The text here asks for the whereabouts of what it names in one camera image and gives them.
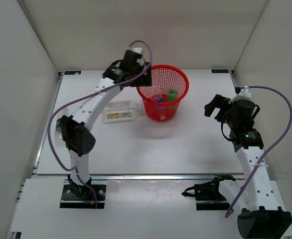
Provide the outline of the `large square clear bottle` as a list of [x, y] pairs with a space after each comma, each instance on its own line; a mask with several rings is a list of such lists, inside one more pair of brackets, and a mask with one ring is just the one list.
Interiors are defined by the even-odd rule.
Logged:
[[133, 121], [139, 116], [139, 106], [135, 101], [110, 102], [102, 112], [103, 123]]

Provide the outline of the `green plastic bottle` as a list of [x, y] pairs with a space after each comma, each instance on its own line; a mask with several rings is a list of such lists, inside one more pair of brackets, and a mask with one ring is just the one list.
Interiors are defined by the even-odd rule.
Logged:
[[175, 89], [170, 89], [166, 92], [166, 101], [172, 102], [178, 98], [178, 91]]

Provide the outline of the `blue label clear bottle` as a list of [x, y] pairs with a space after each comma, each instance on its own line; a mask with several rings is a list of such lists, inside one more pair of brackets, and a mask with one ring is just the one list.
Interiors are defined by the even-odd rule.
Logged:
[[155, 98], [154, 101], [155, 102], [158, 102], [158, 103], [163, 103], [164, 102], [164, 99], [163, 98]]

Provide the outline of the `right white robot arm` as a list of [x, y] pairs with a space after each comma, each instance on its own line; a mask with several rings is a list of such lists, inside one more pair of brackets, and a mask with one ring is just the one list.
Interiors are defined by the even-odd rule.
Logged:
[[231, 174], [216, 174], [212, 181], [195, 184], [182, 195], [195, 198], [198, 211], [226, 210], [228, 217], [236, 212], [238, 231], [244, 239], [282, 238], [292, 216], [281, 207], [268, 176], [263, 140], [254, 128], [260, 107], [248, 99], [216, 95], [204, 109], [207, 117], [219, 109], [215, 119], [230, 128], [226, 139], [233, 143], [245, 181], [240, 184]]

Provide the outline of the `green label clear bottle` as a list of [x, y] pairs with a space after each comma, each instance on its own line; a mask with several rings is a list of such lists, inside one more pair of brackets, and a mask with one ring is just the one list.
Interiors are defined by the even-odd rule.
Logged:
[[64, 141], [63, 141], [63, 137], [62, 137], [62, 130], [61, 130], [60, 119], [57, 119], [56, 120], [54, 140], [55, 140], [55, 144], [57, 146], [62, 146], [63, 145], [63, 142]]

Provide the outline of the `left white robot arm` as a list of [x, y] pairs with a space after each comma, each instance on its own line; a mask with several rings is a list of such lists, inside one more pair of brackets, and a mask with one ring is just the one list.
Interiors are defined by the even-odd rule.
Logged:
[[113, 62], [102, 74], [95, 88], [96, 95], [87, 99], [70, 116], [60, 119], [62, 138], [73, 169], [68, 175], [68, 182], [79, 200], [97, 203], [89, 173], [89, 153], [96, 143], [91, 129], [96, 119], [124, 87], [151, 85], [150, 63], [145, 61], [142, 50], [141, 47], [126, 50], [124, 58]]

